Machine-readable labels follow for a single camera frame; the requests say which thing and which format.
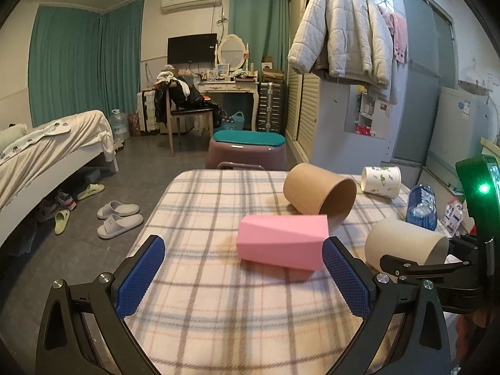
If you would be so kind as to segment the white paper cup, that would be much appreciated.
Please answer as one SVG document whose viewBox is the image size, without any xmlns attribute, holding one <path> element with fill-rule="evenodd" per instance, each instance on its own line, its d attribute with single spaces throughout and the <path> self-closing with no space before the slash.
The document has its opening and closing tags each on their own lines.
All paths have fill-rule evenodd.
<svg viewBox="0 0 500 375">
<path fill-rule="evenodd" d="M 371 228 L 364 254 L 367 263 L 379 272 L 384 255 L 419 265 L 443 264 L 448 255 L 448 237 L 408 222 L 385 218 Z"/>
</svg>

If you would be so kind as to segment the white cup with green pattern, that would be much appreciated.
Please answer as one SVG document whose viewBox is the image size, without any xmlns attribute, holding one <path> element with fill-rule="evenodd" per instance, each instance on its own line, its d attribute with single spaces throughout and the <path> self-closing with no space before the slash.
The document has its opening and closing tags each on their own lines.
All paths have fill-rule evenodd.
<svg viewBox="0 0 500 375">
<path fill-rule="evenodd" d="M 364 167 L 360 187 L 363 193 L 396 199 L 401 189 L 399 167 Z"/>
</svg>

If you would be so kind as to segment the pink faceted cup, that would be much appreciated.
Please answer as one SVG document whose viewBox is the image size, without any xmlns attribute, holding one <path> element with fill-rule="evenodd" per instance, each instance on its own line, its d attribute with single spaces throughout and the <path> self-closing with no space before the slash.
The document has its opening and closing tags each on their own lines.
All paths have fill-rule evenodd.
<svg viewBox="0 0 500 375">
<path fill-rule="evenodd" d="M 328 236 L 325 215 L 248 215 L 239 224 L 237 255 L 253 263 L 318 271 Z"/>
</svg>

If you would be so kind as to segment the brown kraft paper cup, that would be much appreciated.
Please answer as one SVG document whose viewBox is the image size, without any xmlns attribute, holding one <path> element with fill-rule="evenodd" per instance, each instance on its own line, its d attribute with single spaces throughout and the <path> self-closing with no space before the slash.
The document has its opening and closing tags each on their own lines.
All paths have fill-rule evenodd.
<svg viewBox="0 0 500 375">
<path fill-rule="evenodd" d="M 299 163 L 287 174 L 283 194 L 301 214 L 325 215 L 332 233 L 352 211 L 357 184 L 351 177 Z"/>
</svg>

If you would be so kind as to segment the white carton on floor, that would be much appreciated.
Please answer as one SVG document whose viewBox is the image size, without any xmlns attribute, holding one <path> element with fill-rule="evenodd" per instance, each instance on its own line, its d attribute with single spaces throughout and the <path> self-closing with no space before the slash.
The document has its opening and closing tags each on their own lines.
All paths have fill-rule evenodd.
<svg viewBox="0 0 500 375">
<path fill-rule="evenodd" d="M 463 221 L 463 203 L 458 199 L 449 201 L 446 205 L 445 212 L 442 217 L 442 225 L 447 232 L 454 236 Z"/>
</svg>

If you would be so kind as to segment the blue plastic bottle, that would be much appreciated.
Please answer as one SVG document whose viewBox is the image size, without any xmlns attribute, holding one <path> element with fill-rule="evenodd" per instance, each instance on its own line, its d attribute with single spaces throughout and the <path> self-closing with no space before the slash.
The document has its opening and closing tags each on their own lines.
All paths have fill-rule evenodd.
<svg viewBox="0 0 500 375">
<path fill-rule="evenodd" d="M 437 205 L 435 192 L 429 185 L 416 185 L 408 195 L 405 222 L 435 231 Z"/>
</svg>

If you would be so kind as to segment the white slipper near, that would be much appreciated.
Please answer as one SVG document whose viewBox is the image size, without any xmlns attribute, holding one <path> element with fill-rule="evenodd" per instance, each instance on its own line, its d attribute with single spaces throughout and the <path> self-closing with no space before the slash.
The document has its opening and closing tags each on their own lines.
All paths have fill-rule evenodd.
<svg viewBox="0 0 500 375">
<path fill-rule="evenodd" d="M 98 227 L 97 235 L 103 240 L 110 240 L 140 226 L 143 221 L 144 217 L 141 214 L 134 214 L 127 217 L 120 217 L 113 214 Z"/>
</svg>

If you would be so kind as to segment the white slipper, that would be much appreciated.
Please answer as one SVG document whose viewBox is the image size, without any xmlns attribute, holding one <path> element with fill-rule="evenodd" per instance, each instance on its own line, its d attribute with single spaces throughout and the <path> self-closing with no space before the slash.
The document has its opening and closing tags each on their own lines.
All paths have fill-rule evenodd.
<svg viewBox="0 0 500 375">
<path fill-rule="evenodd" d="M 97 218 L 105 220 L 112 215 L 124 218 L 135 215 L 139 213 L 139 211 L 140 207 L 137 204 L 125 204 L 119 201 L 111 201 L 97 211 Z"/>
<path fill-rule="evenodd" d="M 103 240 L 110 240 L 140 226 L 143 221 L 144 217 L 141 214 L 134 214 L 127 217 L 120 217 L 113 214 L 98 227 L 97 235 Z"/>
</svg>

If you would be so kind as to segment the plaid tablecloth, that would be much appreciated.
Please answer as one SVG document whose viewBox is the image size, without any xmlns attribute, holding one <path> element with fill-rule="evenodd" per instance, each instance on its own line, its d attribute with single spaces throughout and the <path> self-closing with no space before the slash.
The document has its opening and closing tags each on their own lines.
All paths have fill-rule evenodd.
<svg viewBox="0 0 500 375">
<path fill-rule="evenodd" d="M 244 262 L 248 214 L 291 215 L 286 174 L 192 170 L 166 188 L 138 241 L 166 255 L 126 324 L 162 374 L 323 374 L 361 321 L 325 270 Z"/>
</svg>

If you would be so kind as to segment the white slipper far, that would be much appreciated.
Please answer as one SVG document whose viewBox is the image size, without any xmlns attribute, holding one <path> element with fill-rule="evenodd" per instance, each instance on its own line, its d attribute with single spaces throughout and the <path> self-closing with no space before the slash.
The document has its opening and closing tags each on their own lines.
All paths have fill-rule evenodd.
<svg viewBox="0 0 500 375">
<path fill-rule="evenodd" d="M 111 201 L 97 211 L 97 218 L 105 220 L 112 215 L 124 218 L 135 215 L 139 213 L 139 211 L 140 207 L 137 204 L 125 204 L 119 201 Z"/>
</svg>

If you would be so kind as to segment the green slipper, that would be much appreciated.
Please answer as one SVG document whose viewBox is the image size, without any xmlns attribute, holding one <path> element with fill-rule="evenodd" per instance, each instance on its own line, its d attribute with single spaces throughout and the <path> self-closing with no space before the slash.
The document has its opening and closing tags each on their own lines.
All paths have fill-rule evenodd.
<svg viewBox="0 0 500 375">
<path fill-rule="evenodd" d="M 82 201 L 84 199 L 87 199 L 88 197 L 95 196 L 96 194 L 99 194 L 105 190 L 105 186 L 103 184 L 89 184 L 87 185 L 87 188 L 84 189 L 84 191 L 81 191 L 76 199 L 78 201 Z"/>
</svg>

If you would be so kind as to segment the bed with beige cover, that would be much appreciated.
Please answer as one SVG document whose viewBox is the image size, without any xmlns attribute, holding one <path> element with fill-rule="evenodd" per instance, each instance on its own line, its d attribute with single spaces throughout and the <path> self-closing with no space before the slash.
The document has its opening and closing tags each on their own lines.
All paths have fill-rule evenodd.
<svg viewBox="0 0 500 375">
<path fill-rule="evenodd" d="M 111 126 L 99 110 L 31 130 L 1 152 L 1 242 L 51 191 L 95 158 L 119 170 Z"/>
</svg>

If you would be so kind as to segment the white wardrobe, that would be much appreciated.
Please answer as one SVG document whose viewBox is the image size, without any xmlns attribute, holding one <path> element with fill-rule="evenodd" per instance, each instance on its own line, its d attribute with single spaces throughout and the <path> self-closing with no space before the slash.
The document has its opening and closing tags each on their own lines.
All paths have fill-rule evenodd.
<svg viewBox="0 0 500 375">
<path fill-rule="evenodd" d="M 359 174 L 365 166 L 378 166 L 387 150 L 387 139 L 355 133 L 349 117 L 352 86 L 364 86 L 377 97 L 385 96 L 391 87 L 380 90 L 372 85 L 330 77 L 325 69 L 313 73 L 319 79 L 319 107 L 310 163 L 332 172 Z"/>
</svg>

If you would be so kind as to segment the water jug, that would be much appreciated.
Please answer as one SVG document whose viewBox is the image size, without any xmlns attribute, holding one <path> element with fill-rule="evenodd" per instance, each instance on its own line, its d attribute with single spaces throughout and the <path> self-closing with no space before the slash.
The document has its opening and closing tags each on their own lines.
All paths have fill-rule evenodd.
<svg viewBox="0 0 500 375">
<path fill-rule="evenodd" d="M 130 137 L 128 120 L 125 113 L 121 112 L 119 109 L 113 109 L 109 122 L 115 140 L 126 141 Z"/>
</svg>

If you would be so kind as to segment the glass sliding door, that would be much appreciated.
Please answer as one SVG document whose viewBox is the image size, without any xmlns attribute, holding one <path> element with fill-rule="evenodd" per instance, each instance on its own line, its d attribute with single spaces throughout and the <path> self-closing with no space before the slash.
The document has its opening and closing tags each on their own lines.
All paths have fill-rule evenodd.
<svg viewBox="0 0 500 375">
<path fill-rule="evenodd" d="M 407 88 L 393 159 L 423 165 L 443 87 L 457 85 L 451 17 L 434 0 L 403 0 L 407 19 Z"/>
</svg>

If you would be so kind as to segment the purple stool with teal cushion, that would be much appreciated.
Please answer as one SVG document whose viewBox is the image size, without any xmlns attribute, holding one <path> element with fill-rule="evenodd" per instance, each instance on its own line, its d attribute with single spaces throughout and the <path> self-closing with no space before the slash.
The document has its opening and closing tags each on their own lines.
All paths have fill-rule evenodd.
<svg viewBox="0 0 500 375">
<path fill-rule="evenodd" d="M 205 168 L 284 171 L 287 169 L 286 139 L 273 132 L 219 130 L 210 139 Z"/>
</svg>

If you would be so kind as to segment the wooden chair with clothes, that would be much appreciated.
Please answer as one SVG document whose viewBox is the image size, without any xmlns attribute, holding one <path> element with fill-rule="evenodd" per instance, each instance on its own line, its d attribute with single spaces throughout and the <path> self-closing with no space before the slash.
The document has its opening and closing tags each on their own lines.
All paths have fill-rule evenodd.
<svg viewBox="0 0 500 375">
<path fill-rule="evenodd" d="M 172 124 L 180 128 L 180 117 L 184 115 L 205 115 L 208 131 L 213 136 L 219 107 L 209 97 L 203 96 L 194 86 L 190 86 L 171 69 L 161 71 L 154 83 L 155 117 L 167 129 L 169 150 L 175 156 Z"/>
</svg>

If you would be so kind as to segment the teal basket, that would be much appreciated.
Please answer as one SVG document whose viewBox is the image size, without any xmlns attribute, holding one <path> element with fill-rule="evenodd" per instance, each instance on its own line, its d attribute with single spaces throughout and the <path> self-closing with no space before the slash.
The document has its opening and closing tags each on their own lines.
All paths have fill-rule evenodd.
<svg viewBox="0 0 500 375">
<path fill-rule="evenodd" d="M 232 115 L 225 115 L 221 120 L 222 130 L 243 130 L 245 116 L 243 112 L 235 112 Z"/>
</svg>

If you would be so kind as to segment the pink hanging garment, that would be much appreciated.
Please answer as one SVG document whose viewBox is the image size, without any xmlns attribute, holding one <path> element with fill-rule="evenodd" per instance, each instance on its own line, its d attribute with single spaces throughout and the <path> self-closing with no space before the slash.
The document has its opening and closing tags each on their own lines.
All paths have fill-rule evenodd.
<svg viewBox="0 0 500 375">
<path fill-rule="evenodd" d="M 407 21 L 401 14 L 394 13 L 388 8 L 380 6 L 379 11 L 393 39 L 394 57 L 399 63 L 407 62 L 408 55 L 408 29 Z"/>
</svg>

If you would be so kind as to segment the left teal curtain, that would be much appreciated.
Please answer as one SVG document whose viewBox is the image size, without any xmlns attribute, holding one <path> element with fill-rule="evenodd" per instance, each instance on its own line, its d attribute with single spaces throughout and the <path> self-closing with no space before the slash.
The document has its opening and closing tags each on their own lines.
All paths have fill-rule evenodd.
<svg viewBox="0 0 500 375">
<path fill-rule="evenodd" d="M 101 14 L 41 5 L 31 31 L 28 91 L 35 126 L 100 110 L 136 110 L 143 0 Z"/>
</svg>

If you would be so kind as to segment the teal curtain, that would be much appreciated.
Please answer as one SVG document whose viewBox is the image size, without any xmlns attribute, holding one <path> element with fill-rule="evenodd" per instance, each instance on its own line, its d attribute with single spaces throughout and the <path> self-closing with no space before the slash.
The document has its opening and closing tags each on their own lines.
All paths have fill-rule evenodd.
<svg viewBox="0 0 500 375">
<path fill-rule="evenodd" d="M 261 70 L 263 58 L 285 71 L 290 37 L 288 0 L 230 0 L 229 32 L 249 45 L 250 62 Z"/>
<path fill-rule="evenodd" d="M 28 91 L 35 126 L 100 110 L 136 110 L 143 0 L 101 14 L 41 5 L 31 31 Z"/>
</svg>

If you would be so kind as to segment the white puffer jacket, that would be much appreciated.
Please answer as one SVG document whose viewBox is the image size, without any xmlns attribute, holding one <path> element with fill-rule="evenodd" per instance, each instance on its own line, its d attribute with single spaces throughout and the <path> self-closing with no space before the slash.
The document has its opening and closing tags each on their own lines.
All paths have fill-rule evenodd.
<svg viewBox="0 0 500 375">
<path fill-rule="evenodd" d="M 393 39 L 373 0 L 309 0 L 288 54 L 298 74 L 325 69 L 334 79 L 388 89 Z"/>
</svg>

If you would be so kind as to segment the white dressing table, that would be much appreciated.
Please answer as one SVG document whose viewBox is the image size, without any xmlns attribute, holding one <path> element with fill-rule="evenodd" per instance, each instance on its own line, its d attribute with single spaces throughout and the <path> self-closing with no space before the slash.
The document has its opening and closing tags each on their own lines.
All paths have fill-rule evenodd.
<svg viewBox="0 0 500 375">
<path fill-rule="evenodd" d="M 226 112 L 242 111 L 245 117 L 244 130 L 257 129 L 258 83 L 250 81 L 202 81 L 197 89 L 202 95 L 219 102 Z"/>
</svg>

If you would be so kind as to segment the black television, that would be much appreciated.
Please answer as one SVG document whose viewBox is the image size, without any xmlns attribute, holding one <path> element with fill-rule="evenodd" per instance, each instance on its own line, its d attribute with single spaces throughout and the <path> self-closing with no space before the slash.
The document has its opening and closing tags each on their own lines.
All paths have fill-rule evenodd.
<svg viewBox="0 0 500 375">
<path fill-rule="evenodd" d="M 213 63 L 217 42 L 216 33 L 170 37 L 167 41 L 168 64 Z"/>
</svg>

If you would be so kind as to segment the oval vanity mirror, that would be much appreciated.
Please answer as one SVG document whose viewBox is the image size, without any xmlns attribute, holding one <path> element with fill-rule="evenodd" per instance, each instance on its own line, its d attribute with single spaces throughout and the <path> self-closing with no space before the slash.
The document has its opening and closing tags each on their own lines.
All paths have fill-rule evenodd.
<svg viewBox="0 0 500 375">
<path fill-rule="evenodd" d="M 229 70 L 240 69 L 248 53 L 247 45 L 236 34 L 229 34 L 220 41 L 217 48 L 218 64 L 226 64 Z"/>
</svg>

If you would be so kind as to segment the middle teal curtain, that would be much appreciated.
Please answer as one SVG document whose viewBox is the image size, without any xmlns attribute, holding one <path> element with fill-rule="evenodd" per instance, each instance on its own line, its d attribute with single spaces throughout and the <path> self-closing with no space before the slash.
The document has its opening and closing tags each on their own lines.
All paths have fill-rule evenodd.
<svg viewBox="0 0 500 375">
<path fill-rule="evenodd" d="M 230 0 L 229 32 L 249 45 L 250 62 L 261 70 L 263 58 L 285 71 L 290 37 L 288 0 Z"/>
</svg>

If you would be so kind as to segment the white air conditioner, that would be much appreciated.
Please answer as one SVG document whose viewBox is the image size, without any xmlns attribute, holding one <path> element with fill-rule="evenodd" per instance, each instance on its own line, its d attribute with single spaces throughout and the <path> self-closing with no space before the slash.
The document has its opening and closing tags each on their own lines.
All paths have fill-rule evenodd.
<svg viewBox="0 0 500 375">
<path fill-rule="evenodd" d="M 162 0 L 161 9 L 164 12 L 177 12 L 187 9 L 216 7 L 222 0 Z"/>
</svg>

